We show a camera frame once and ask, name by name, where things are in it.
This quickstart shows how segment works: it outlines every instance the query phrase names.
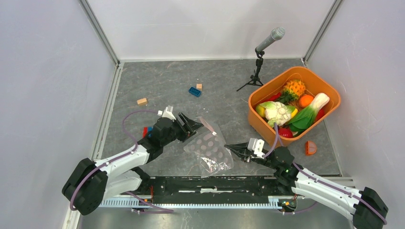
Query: blue lego brick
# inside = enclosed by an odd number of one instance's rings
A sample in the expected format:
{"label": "blue lego brick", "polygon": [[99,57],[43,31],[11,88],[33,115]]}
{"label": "blue lego brick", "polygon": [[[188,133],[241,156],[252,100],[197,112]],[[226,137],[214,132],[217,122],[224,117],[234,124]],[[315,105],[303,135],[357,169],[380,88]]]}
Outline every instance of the blue lego brick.
{"label": "blue lego brick", "polygon": [[191,88],[189,89],[189,92],[190,92],[190,94],[194,95],[195,97],[200,97],[200,95],[201,95],[201,91],[198,90],[198,89],[195,88],[195,87],[191,87]]}

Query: plastic bag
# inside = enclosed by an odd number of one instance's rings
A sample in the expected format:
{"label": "plastic bag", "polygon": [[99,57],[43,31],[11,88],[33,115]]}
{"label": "plastic bag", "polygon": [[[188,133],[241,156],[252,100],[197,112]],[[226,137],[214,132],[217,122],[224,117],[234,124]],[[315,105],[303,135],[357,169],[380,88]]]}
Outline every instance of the plastic bag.
{"label": "plastic bag", "polygon": [[225,148],[225,140],[218,125],[200,118],[201,123],[209,130],[195,137],[185,147],[187,153],[198,156],[201,177],[213,176],[220,171],[234,167],[231,151]]}

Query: microphone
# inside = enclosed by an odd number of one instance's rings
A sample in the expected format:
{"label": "microphone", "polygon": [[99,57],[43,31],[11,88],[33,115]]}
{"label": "microphone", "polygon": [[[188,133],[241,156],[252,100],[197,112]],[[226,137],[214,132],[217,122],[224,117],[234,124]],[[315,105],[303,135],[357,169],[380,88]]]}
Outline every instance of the microphone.
{"label": "microphone", "polygon": [[273,29],[270,35],[262,43],[260,43],[260,45],[256,47],[256,52],[262,52],[272,43],[281,40],[281,38],[283,38],[285,33],[286,30],[283,27],[277,27]]}

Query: wooden block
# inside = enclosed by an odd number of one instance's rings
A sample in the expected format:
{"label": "wooden block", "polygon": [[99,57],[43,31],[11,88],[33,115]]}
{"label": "wooden block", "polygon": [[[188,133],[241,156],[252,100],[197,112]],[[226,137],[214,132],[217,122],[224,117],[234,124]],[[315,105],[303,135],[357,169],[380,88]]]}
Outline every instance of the wooden block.
{"label": "wooden block", "polygon": [[146,98],[143,98],[143,99],[139,99],[137,101],[137,103],[138,103],[139,106],[143,106],[143,105],[148,104],[148,101],[146,100]]}

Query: plastic basket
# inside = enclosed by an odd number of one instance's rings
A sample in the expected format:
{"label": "plastic basket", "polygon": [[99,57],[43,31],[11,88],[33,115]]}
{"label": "plastic basket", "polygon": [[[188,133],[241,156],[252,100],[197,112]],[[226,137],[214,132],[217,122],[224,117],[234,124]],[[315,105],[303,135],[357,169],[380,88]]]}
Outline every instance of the plastic basket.
{"label": "plastic basket", "polygon": [[286,138],[281,137],[281,140],[284,146],[288,146],[293,141],[300,139],[304,136],[308,131],[310,131],[314,126],[320,123],[323,119],[325,119],[328,115],[330,115],[341,103],[341,97],[339,93],[330,86],[327,82],[317,76],[314,72],[309,70],[305,67],[292,67],[272,81],[266,83],[265,85],[261,86],[255,92],[253,92],[249,97],[249,113],[248,113],[248,121],[249,124],[267,141],[269,144],[273,144],[274,139],[276,137],[276,133],[274,129],[272,129],[266,121],[260,117],[256,111],[255,107],[262,103],[265,99],[270,98],[271,96],[280,92],[284,86],[284,84],[293,79],[300,79],[304,82],[306,87],[306,94],[310,94],[312,96],[316,96],[318,93],[325,93],[329,96],[330,101],[326,104],[323,109],[325,111],[325,115],[314,123],[311,127],[309,127],[306,131],[294,138]]}

